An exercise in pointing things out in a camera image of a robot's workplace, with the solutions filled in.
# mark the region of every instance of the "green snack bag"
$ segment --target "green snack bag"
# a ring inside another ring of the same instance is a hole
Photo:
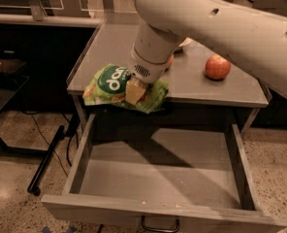
[[[108,64],[98,71],[83,94],[86,106],[113,104],[146,114],[158,111],[168,94],[168,84],[157,81],[149,87],[136,106],[125,101],[126,83],[131,74],[125,67]]]

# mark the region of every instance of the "speckled floor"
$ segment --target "speckled floor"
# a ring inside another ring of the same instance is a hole
[[[59,125],[66,127],[68,123],[61,114],[41,113],[34,118],[47,141],[52,139]],[[10,146],[42,150],[47,147],[33,118],[21,112],[9,111],[0,115],[0,136]],[[287,220],[287,130],[251,128],[243,141],[264,213]],[[68,138],[65,138],[56,149],[66,173],[70,170],[65,157],[67,144]],[[75,139],[70,150],[72,159],[76,151]],[[98,232],[99,225],[57,220],[42,205],[43,194],[61,194],[66,180],[57,155],[40,183],[41,195],[36,197],[27,193],[38,164],[38,159],[0,156],[0,233]],[[105,226],[102,232],[143,231]]]

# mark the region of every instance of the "floor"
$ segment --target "floor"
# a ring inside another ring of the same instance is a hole
[[[250,6],[247,0],[236,3]],[[0,136],[9,146],[45,150],[59,125],[68,126],[70,115],[19,111],[0,114]],[[266,215],[287,221],[287,129],[252,127],[243,136],[257,195]],[[69,173],[66,148],[69,138],[58,144],[46,175],[42,179],[40,196],[26,189],[40,163],[39,159],[0,156],[0,233],[72,233],[100,232],[100,225],[55,219],[42,205],[44,194],[61,194]],[[70,159],[77,149],[76,138],[70,145]],[[102,232],[136,233],[137,228],[105,225]],[[287,233],[287,228],[280,231]]]

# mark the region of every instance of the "open drawer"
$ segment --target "open drawer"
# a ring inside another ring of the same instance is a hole
[[[62,195],[44,195],[59,219],[155,232],[271,233],[232,109],[176,107],[89,117]]]

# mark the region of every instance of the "drawer handle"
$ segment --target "drawer handle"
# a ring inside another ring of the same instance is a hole
[[[153,232],[160,232],[160,233],[176,233],[179,230],[180,222],[179,219],[175,220],[175,229],[158,229],[158,228],[151,228],[145,225],[144,223],[145,217],[142,216],[142,228],[146,231],[153,231]]]

